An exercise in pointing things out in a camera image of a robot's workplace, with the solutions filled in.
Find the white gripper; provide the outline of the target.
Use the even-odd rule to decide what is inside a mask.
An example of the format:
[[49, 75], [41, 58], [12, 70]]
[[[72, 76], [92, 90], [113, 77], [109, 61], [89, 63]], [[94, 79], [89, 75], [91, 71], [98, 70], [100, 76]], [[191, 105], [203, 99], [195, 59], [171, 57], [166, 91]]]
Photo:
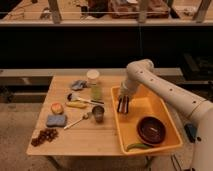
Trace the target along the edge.
[[132, 96], [135, 94], [135, 84], [132, 80], [126, 79], [124, 80], [121, 85], [120, 85], [120, 90], [119, 90], [119, 97], [118, 99], [118, 106], [117, 106], [117, 112], [121, 113], [122, 112], [122, 101], [123, 97], [127, 96], [124, 98], [124, 114], [128, 114], [129, 112], [129, 98], [132, 98]]

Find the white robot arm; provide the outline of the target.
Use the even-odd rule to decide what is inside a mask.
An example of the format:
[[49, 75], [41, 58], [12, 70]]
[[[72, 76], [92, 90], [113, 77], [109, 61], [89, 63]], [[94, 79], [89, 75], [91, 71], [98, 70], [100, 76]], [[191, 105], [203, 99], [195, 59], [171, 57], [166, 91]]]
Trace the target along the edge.
[[143, 84], [197, 126], [190, 171], [210, 171], [213, 169], [213, 102], [156, 76], [153, 69], [154, 64], [149, 59], [127, 65], [117, 110], [128, 107], [138, 86]]

